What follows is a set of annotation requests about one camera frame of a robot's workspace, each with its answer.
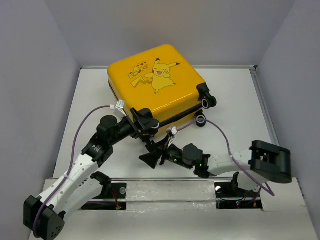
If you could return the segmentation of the yellow hard-shell suitcase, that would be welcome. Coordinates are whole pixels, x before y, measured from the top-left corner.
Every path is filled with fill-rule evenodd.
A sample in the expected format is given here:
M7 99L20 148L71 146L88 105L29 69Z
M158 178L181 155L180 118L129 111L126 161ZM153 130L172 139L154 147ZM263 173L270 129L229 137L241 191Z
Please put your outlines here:
M158 134L191 120L217 100L206 81L172 45L163 44L112 63L109 86L124 110L149 109L159 121Z

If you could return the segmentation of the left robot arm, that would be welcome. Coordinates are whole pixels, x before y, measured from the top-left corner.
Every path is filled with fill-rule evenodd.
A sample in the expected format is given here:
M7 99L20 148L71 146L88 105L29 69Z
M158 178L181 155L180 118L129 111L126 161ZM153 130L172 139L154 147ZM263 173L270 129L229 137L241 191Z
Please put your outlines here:
M113 146L127 137L139 138L157 125L148 108L130 109L132 117L125 115L120 121L113 115L101 118L96 132L78 157L71 157L67 171L55 184L37 197L30 195L23 203L23 224L36 238L53 240L65 225L67 215L62 206L80 187L81 183L97 171L113 154Z

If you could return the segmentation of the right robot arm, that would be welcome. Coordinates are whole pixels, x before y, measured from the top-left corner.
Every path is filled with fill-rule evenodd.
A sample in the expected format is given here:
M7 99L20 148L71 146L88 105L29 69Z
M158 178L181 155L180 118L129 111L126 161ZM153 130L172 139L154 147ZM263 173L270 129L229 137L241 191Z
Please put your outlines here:
M193 170L202 179L234 172L230 190L235 196L242 196L256 188L265 188L272 195L268 182L292 182L290 150L261 140L254 140L248 149L224 155L205 154L192 143L178 148L167 138L151 142L146 148L148 153L139 156L139 159L152 169L169 161Z

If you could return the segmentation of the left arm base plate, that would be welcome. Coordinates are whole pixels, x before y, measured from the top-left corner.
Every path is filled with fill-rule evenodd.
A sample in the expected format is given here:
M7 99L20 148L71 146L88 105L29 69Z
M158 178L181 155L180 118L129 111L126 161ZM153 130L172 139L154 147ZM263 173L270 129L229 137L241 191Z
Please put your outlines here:
M84 204L81 210L125 211L127 209L127 183L113 182L104 186L100 195Z

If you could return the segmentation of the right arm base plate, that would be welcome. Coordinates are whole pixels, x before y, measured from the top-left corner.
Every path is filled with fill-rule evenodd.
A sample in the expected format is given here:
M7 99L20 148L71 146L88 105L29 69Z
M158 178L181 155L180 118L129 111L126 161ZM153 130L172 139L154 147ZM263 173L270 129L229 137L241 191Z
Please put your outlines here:
M218 210L263 209L259 192L237 188L231 182L216 182L215 197Z

